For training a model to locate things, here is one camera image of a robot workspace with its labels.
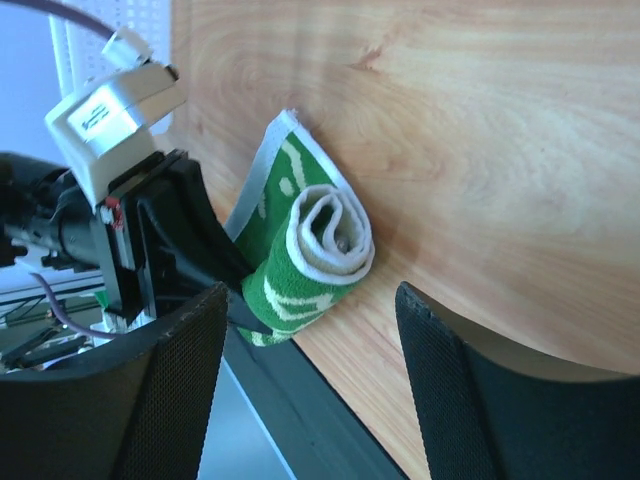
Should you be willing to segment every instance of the gray cable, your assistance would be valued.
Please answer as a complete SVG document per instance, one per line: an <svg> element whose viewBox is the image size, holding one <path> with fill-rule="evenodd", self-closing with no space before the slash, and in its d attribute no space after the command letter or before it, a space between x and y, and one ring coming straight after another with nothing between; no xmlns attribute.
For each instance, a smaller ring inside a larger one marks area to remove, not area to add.
<svg viewBox="0 0 640 480"><path fill-rule="evenodd" d="M34 10L38 10L43 13L62 17L65 20L69 20L70 22L86 28L87 30L91 30L96 35L106 38L107 40L114 34L114 30L112 28L102 23L96 17L52 0L0 0L0 2L33 8Z"/></svg>
<svg viewBox="0 0 640 480"><path fill-rule="evenodd" d="M113 340L114 338L118 338L121 335L125 335L124 333L107 333L107 332L99 332L98 330L91 330L90 328L83 327L79 323L74 322L69 318L66 312L62 309L58 300L56 299L56 294L53 293L51 287L44 279L42 275L39 273L31 273L33 278L40 284L40 286L44 289L44 293L51 304L51 310L53 310L54 315L64 323L67 327L77 333L81 333L82 335L86 335L88 337L96 337L96 338L106 338L107 340Z"/></svg>

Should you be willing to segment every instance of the green and white cloth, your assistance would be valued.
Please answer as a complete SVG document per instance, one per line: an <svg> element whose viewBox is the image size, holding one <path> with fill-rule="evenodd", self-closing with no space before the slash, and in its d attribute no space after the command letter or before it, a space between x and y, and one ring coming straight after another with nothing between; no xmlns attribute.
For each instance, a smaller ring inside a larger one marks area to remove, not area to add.
<svg viewBox="0 0 640 480"><path fill-rule="evenodd" d="M273 335L241 331L258 346L288 340L322 316L375 254L360 201L292 111L267 128L225 230L257 268L243 294Z"/></svg>

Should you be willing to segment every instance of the wooden tabletop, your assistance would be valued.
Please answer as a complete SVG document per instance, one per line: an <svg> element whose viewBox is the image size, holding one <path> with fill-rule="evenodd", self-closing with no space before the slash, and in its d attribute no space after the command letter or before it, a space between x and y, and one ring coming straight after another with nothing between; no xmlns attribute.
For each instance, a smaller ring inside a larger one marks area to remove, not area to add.
<svg viewBox="0 0 640 480"><path fill-rule="evenodd" d="M172 132L224 219L283 108L352 183L368 280L297 342L428 477L396 329L408 280L514 340L640 371L640 3L174 0Z"/></svg>

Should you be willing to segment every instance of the folded cloth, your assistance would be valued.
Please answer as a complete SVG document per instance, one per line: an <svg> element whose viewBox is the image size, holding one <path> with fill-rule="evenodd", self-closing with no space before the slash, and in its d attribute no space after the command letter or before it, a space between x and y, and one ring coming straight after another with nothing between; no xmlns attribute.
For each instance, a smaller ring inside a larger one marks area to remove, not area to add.
<svg viewBox="0 0 640 480"><path fill-rule="evenodd" d="M267 128L225 230L256 268L243 295L273 334L240 330L258 346L288 340L322 316L375 254L360 201L292 111Z"/></svg>

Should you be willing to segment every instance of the red component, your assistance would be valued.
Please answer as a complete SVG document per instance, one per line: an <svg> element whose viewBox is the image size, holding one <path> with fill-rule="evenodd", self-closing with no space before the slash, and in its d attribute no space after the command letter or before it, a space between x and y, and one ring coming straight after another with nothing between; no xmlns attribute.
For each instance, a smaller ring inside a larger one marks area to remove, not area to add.
<svg viewBox="0 0 640 480"><path fill-rule="evenodd" d="M124 229L124 216L122 215L122 208L120 206L120 199L114 197L107 197L104 200L104 204L113 212L113 228L114 230Z"/></svg>

